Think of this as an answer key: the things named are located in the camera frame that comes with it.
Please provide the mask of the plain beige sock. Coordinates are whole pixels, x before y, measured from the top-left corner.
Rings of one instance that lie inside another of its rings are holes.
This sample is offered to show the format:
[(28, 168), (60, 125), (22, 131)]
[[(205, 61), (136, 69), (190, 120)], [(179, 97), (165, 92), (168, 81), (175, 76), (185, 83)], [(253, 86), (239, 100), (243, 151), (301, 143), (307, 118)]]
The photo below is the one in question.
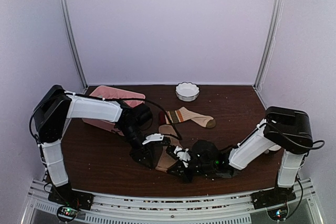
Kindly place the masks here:
[[(159, 126), (158, 130), (159, 130), (159, 133), (161, 133), (161, 134), (176, 135), (172, 125), (167, 125), (167, 124), (161, 125), (161, 126)], [(172, 136), (169, 136), (169, 138), (171, 140), (171, 145), (182, 147), (182, 145), (180, 144), (180, 141), (177, 138), (172, 137)], [(172, 158), (166, 152), (166, 146), (164, 146), (164, 147), (162, 147), (162, 153), (161, 153), (161, 156), (159, 158), (159, 161), (158, 161), (155, 169), (160, 171), (160, 172), (167, 173), (167, 171), (170, 169), (170, 167), (172, 167), (176, 162), (177, 162), (177, 160)]]

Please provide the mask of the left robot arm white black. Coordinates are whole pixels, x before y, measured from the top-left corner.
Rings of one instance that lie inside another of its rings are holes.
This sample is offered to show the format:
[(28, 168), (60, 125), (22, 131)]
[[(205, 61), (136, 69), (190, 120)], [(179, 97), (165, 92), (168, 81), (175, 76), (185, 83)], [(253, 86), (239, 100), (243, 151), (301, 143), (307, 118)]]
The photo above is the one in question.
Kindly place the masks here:
[(62, 141), (72, 187), (94, 193), (170, 197), (176, 178), (149, 170), (129, 157), (123, 138), (72, 119)]

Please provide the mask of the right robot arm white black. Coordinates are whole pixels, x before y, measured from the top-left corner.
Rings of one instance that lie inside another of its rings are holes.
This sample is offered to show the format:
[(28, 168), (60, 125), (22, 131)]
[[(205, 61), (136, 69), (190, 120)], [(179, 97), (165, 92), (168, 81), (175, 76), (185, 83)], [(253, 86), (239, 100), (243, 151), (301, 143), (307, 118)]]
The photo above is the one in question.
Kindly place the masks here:
[(310, 119), (304, 111), (270, 106), (242, 142), (226, 149), (206, 140), (198, 140), (191, 150), (170, 145), (167, 153), (176, 162), (167, 173), (186, 182), (196, 175), (232, 178), (274, 146), (284, 149), (277, 186), (269, 192), (271, 202), (279, 204), (289, 196), (303, 158), (313, 147)]

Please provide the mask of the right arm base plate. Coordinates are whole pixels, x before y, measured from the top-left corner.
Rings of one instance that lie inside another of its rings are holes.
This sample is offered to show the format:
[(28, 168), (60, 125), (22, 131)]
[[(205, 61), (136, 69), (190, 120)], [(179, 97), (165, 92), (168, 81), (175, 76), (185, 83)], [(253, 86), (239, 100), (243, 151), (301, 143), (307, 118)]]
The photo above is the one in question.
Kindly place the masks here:
[(250, 196), (254, 205), (254, 209), (268, 208), (296, 199), (296, 194), (293, 192), (293, 188), (278, 187), (268, 190), (261, 190), (252, 193)]

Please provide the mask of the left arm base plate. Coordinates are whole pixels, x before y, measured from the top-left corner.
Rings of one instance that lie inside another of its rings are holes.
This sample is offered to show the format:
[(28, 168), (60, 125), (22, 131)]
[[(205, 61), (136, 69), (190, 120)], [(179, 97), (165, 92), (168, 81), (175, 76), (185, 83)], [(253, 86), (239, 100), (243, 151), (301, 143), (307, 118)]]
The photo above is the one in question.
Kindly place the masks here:
[(73, 190), (71, 183), (56, 187), (52, 184), (48, 200), (74, 209), (90, 210), (94, 195)]

